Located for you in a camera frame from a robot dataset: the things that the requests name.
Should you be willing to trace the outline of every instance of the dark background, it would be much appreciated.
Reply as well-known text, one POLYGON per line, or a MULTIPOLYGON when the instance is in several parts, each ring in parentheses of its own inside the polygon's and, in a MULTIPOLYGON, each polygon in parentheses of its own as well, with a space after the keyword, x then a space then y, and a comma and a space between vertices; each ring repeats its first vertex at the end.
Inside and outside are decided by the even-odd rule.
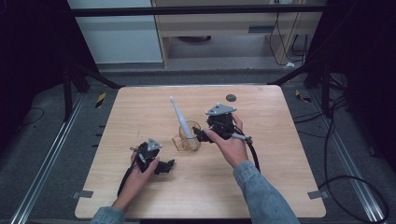
POLYGON ((63 82, 64 62, 73 58, 98 72, 76 19, 45 15, 46 10, 69 8, 65 0, 2 0, 0 4, 1 156, 35 95, 63 82))
MULTIPOLYGON (((347 77, 346 97, 370 141, 372 154, 396 171, 396 3, 331 0, 341 6, 323 13, 312 41, 312 58, 328 57, 332 73, 347 77)), ((310 76, 320 76, 318 70, 310 76)))

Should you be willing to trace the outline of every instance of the gray floor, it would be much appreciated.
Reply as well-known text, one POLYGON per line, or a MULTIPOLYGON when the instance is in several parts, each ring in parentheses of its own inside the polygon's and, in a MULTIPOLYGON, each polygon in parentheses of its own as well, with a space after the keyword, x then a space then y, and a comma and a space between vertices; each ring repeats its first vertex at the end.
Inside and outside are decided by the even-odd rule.
MULTIPOLYGON (((136 69, 133 72, 103 73, 103 75, 126 86, 264 84, 283 77, 293 69, 276 64, 263 36, 213 36, 210 41, 199 38, 175 38, 172 44, 170 61, 166 68, 136 69)), ((314 99, 319 92, 319 89, 305 91, 303 80, 304 76, 299 76, 282 86, 293 117, 318 112, 314 102, 304 102, 295 95, 295 90, 300 90, 314 99)), ((95 145, 100 142, 100 136, 97 134, 103 131, 100 126, 106 124, 117 95, 117 90, 111 90, 90 78, 89 81, 90 92, 82 94, 83 102, 76 122, 64 142, 45 186, 36 199, 29 216, 31 222, 86 221, 75 217, 74 210, 78 201, 71 196, 74 191, 83 188, 96 151, 95 145), (101 108, 96 109, 94 106, 98 95, 103 91, 107 94, 106 99, 101 108)), ((74 91, 75 100, 80 95, 74 91)), ((340 95, 341 92, 332 91, 333 99, 340 95)), ((9 145, 12 154, 1 161, 0 223, 8 223, 18 209, 63 125, 62 86, 39 93, 33 107, 40 109, 32 109, 28 114, 25 122, 32 123, 21 126, 19 133, 9 145)), ((353 115, 348 112, 347 106, 339 108, 334 115, 336 131, 347 148, 347 153, 362 177, 378 188, 387 200, 391 211, 388 223, 396 223, 395 174, 384 159, 370 156, 369 146, 353 115)), ((296 124, 296 128, 300 132, 314 177, 317 183, 321 184, 324 181, 323 136, 327 132, 325 119, 318 118, 296 124)), ((336 144, 331 141, 328 148, 329 177, 347 174, 347 169, 340 158, 336 144)), ((361 199, 355 193, 350 180, 332 184, 332 191, 343 206, 359 217, 367 219, 361 199)), ((361 223, 342 211, 333 199, 327 198, 323 201, 327 215, 324 218, 302 218, 302 223, 361 223)))

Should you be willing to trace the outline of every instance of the metal bracket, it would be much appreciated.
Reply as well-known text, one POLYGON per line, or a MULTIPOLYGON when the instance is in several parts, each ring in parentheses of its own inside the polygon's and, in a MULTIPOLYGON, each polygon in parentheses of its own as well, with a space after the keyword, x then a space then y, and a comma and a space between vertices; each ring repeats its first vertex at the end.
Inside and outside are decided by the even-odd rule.
POLYGON ((91 198, 92 195, 93 195, 93 191, 89 191, 89 190, 75 191, 72 194, 72 198, 74 198, 74 199, 91 198))
POLYGON ((152 139, 151 137, 148 139, 148 151, 154 151, 154 150, 160 149, 162 147, 163 147, 163 145, 154 141, 154 139, 152 139))
POLYGON ((236 111, 235 107, 217 104, 213 108, 211 108, 210 110, 207 110, 205 113, 207 115, 217 116, 217 115, 231 113, 231 112, 234 112, 234 111, 236 111))
POLYGON ((316 198, 322 198, 322 199, 329 198, 329 194, 327 193, 327 191, 320 191, 320 190, 308 192, 308 196, 309 199, 311 200, 316 198))

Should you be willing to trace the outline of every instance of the person's hand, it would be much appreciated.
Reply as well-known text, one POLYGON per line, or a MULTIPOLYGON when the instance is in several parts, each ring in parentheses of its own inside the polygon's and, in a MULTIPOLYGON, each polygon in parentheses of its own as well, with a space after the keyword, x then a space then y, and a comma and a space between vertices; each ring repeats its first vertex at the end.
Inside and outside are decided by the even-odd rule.
MULTIPOLYGON (((135 153, 131 156, 131 162, 134 160, 135 153)), ((128 210, 129 204, 141 191, 149 181, 149 178, 154 174, 155 168, 158 166, 160 158, 156 158, 149 164, 148 169, 142 173, 138 166, 134 167, 131 174, 125 181, 119 198, 113 203, 113 207, 120 209, 123 212, 128 210)))
MULTIPOLYGON (((233 117, 235 126, 242 131, 242 121, 234 113, 231 115, 233 117)), ((224 140, 217 133, 210 129, 204 129, 204 132, 214 143, 216 143, 216 145, 218 145, 225 160, 230 163, 233 168, 235 168, 242 161, 248 160, 247 146, 245 141, 234 137, 224 140)))

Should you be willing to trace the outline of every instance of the white tube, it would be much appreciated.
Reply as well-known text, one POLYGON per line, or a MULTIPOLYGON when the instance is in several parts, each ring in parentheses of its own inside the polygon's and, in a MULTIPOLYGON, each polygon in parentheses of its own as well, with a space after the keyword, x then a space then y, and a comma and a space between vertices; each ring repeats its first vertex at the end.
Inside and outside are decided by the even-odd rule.
POLYGON ((189 143, 191 148, 196 148, 196 144, 194 141, 194 136, 192 135, 192 131, 191 128, 189 127, 189 124, 186 122, 186 120, 184 119, 183 115, 181 114, 180 110, 177 107, 177 104, 175 102, 175 99, 173 98, 173 96, 170 97, 171 103, 175 108, 176 114, 177 114, 177 118, 178 118, 178 122, 180 123, 180 127, 183 130, 183 133, 187 139, 187 142, 189 143))

